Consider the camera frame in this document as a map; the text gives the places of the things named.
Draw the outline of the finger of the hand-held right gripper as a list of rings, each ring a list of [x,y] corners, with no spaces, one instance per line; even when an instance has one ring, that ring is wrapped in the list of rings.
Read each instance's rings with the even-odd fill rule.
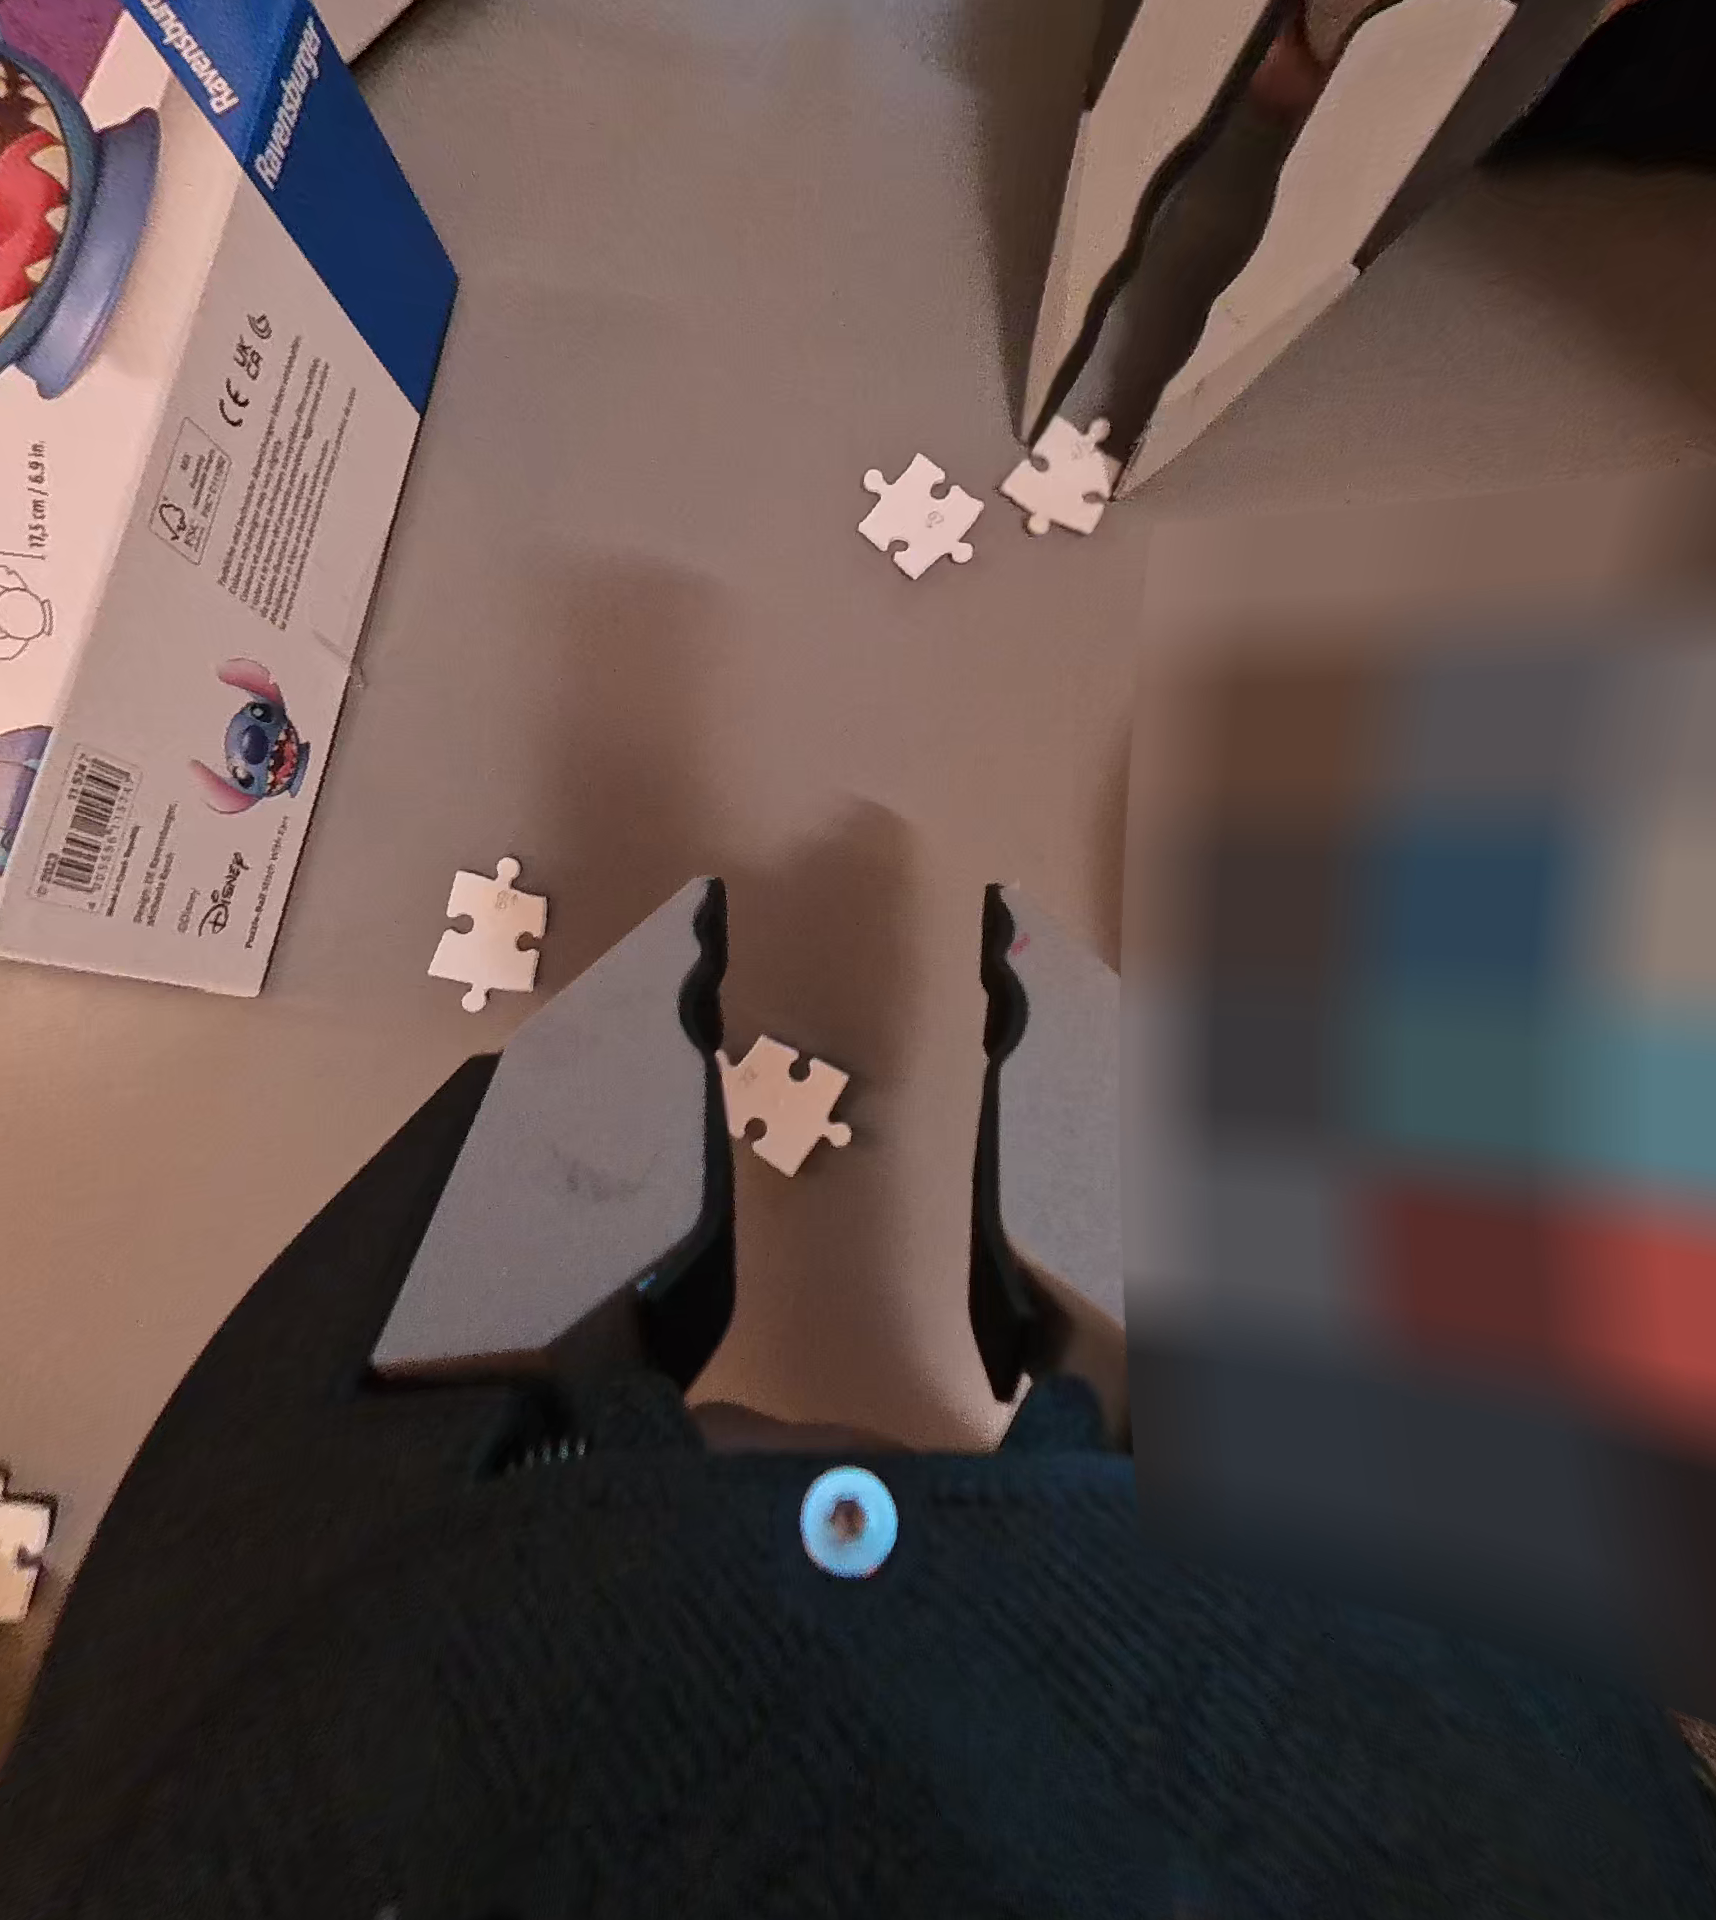
[[[1401,185],[1516,13],[1509,2],[1367,11],[1285,156],[1254,250],[1212,300],[1116,480],[1137,492],[1342,300]]]
[[[1025,365],[1026,444],[1072,393],[1160,205],[1219,133],[1285,15],[1283,2],[1109,3]]]

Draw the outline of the single white puzzle piece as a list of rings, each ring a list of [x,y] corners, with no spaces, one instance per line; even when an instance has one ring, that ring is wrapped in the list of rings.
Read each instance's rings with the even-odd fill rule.
[[[1110,506],[1123,462],[1109,449],[1110,420],[1079,427],[1052,416],[1036,444],[999,483],[1000,495],[1023,516],[1031,537],[1052,532],[1090,535]]]

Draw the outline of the printed cardboard puzzle box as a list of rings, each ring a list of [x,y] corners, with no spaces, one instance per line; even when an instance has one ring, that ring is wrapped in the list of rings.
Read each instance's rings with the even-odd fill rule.
[[[458,294],[408,10],[0,3],[0,958],[267,982]]]

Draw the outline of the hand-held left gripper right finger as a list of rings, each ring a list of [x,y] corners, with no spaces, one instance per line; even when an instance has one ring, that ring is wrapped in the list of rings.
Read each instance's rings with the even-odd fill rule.
[[[1012,883],[983,896],[966,1309],[995,1397],[1052,1373],[1126,1400],[1118,972]]]

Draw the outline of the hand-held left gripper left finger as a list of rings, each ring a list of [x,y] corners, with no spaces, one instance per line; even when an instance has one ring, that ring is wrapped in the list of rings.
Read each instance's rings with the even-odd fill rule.
[[[690,1388],[737,1306],[718,1049],[729,898],[697,876],[524,1020],[438,1191],[383,1380]]]

